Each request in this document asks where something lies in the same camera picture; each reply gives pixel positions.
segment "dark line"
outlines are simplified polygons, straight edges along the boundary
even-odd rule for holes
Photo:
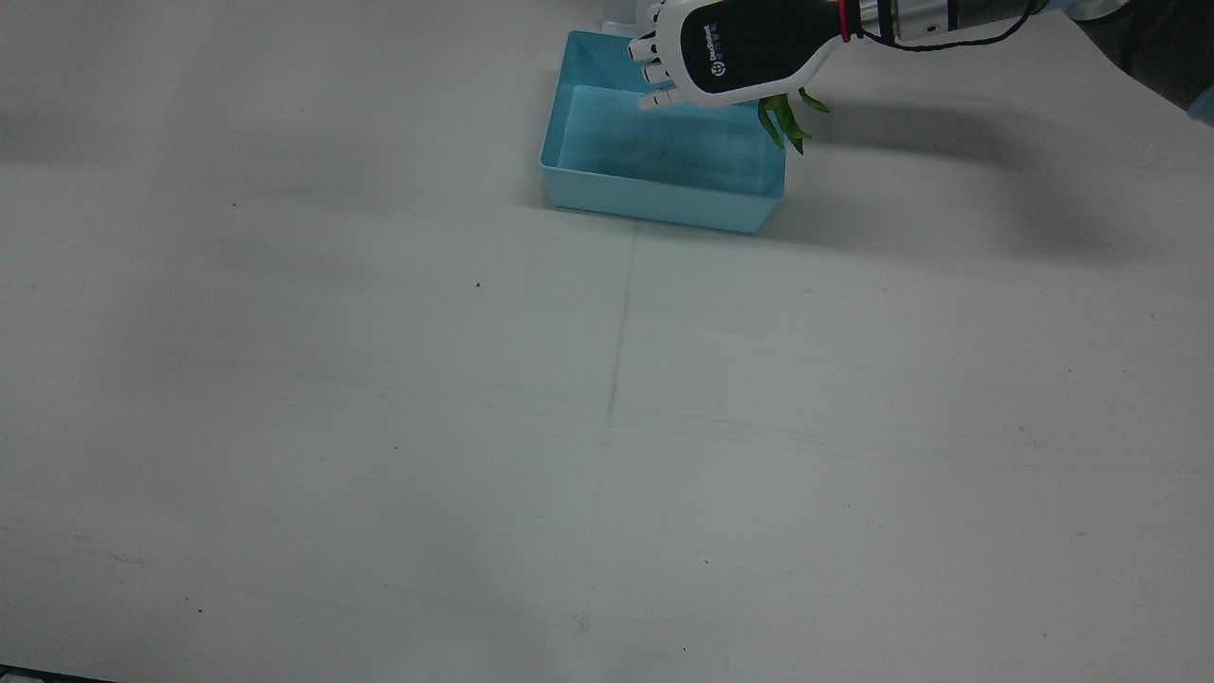
[[[624,284],[624,311],[619,315],[619,336],[615,337],[615,365],[611,371],[611,399],[607,402],[607,427],[615,417],[615,394],[619,392],[619,368],[624,357],[624,332],[628,330],[628,309],[632,298],[632,272],[636,269],[636,238],[640,223],[632,224],[632,243],[628,251],[628,281]]]

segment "black cable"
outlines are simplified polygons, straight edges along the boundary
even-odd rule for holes
[[[886,40],[885,38],[881,38],[880,35],[877,35],[877,34],[870,33],[868,30],[864,32],[864,35],[868,36],[868,38],[872,38],[873,40],[880,42],[881,45],[887,45],[890,47],[896,47],[896,49],[903,50],[906,52],[936,52],[938,50],[949,50],[952,47],[970,47],[970,46],[977,46],[977,45],[993,45],[995,42],[999,42],[1000,40],[1006,40],[1009,38],[1011,38],[1011,34],[1016,33],[1017,30],[1020,30],[1020,27],[1025,25],[1025,22],[1028,21],[1028,17],[1031,17],[1031,16],[1036,15],[1038,11],[1040,11],[1040,7],[1037,6],[1038,2],[1040,2],[1040,0],[1028,0],[1028,5],[1025,7],[1025,12],[1022,15],[1020,15],[1020,18],[1016,19],[1016,23],[1014,23],[1010,27],[1008,27],[1008,30],[1000,33],[999,35],[992,35],[991,38],[980,38],[977,40],[957,40],[957,41],[953,41],[953,42],[943,42],[943,44],[940,44],[940,45],[900,45],[900,44],[895,42],[892,38],[889,39],[889,40]]]

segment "red wire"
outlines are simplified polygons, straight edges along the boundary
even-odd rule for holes
[[[847,42],[851,40],[851,32],[847,30],[847,0],[836,0],[839,5],[839,30],[843,32],[843,41]]]

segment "green leaf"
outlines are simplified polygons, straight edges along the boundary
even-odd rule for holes
[[[767,110],[771,108],[771,97],[764,97],[759,101],[759,121],[762,124],[764,130],[771,136],[772,142],[776,143],[781,149],[784,148],[784,138],[776,130],[776,124],[771,123],[771,116],[767,115]]]
[[[776,123],[783,129],[784,135],[789,140],[807,140],[812,137],[809,132],[801,130],[800,124],[796,123],[796,116],[793,115],[793,107],[788,103],[788,96],[779,96],[772,102],[772,113],[776,114]]]
[[[805,102],[806,104],[809,104],[810,108],[817,109],[817,110],[822,112],[823,114],[829,114],[830,113],[830,107],[827,107],[826,104],[823,104],[818,99],[815,99],[809,92],[805,91],[804,87],[801,87],[796,92],[801,96],[801,101]]]

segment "metal cylinder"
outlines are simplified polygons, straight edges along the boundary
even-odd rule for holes
[[[970,28],[1025,13],[1028,0],[860,0],[860,18],[864,30],[914,41]],[[1046,0],[1037,0],[1034,10]],[[887,29],[881,29],[883,11]]]
[[[954,0],[957,4],[955,28],[970,28],[1000,19],[1010,19],[1025,13],[1026,0]],[[1046,0],[1034,4],[1042,8]]]

